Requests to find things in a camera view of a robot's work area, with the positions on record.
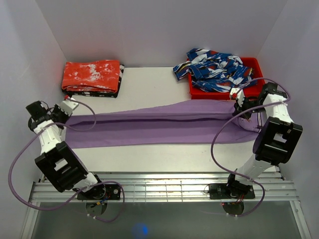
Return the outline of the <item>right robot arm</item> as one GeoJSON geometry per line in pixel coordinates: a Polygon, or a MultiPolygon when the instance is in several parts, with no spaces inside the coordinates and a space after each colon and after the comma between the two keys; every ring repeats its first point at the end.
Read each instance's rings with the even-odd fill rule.
{"type": "Polygon", "coordinates": [[[275,83],[264,84],[257,97],[247,97],[242,90],[234,88],[230,98],[236,101],[234,116],[249,119],[256,112],[261,123],[252,156],[229,175],[225,185],[226,194],[236,198],[252,193],[252,181],[265,170],[290,160],[303,128],[289,115],[286,104],[288,93],[280,91],[275,83]]]}

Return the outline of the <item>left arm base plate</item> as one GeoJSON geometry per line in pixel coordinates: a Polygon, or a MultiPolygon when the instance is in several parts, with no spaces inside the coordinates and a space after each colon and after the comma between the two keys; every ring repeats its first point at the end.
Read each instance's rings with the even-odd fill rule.
{"type": "Polygon", "coordinates": [[[78,200],[119,200],[121,188],[117,184],[104,184],[95,186],[87,192],[81,192],[78,200]]]}

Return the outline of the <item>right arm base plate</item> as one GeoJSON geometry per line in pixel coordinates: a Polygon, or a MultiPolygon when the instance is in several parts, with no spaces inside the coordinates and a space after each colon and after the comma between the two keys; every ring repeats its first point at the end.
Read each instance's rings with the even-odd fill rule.
{"type": "Polygon", "coordinates": [[[210,199],[255,199],[254,189],[250,185],[230,186],[227,183],[208,184],[204,193],[210,199]]]}

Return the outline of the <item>purple trousers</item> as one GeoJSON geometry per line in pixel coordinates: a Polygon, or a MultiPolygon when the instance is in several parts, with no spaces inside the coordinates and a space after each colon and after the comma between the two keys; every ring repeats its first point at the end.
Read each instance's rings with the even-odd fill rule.
{"type": "Polygon", "coordinates": [[[72,116],[66,142],[71,148],[158,143],[229,144],[255,140],[262,127],[260,113],[250,120],[232,118],[233,103],[188,100],[172,105],[107,114],[72,116]]]}

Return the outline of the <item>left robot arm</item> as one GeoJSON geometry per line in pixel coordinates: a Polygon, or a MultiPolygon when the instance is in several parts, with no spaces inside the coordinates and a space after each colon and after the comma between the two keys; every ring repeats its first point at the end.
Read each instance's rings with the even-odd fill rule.
{"type": "Polygon", "coordinates": [[[80,159],[62,139],[65,123],[72,116],[79,102],[67,96],[54,108],[46,108],[41,101],[26,107],[30,114],[29,129],[39,135],[40,155],[35,164],[58,192],[72,190],[88,199],[102,199],[106,187],[96,174],[89,172],[80,159]]]}

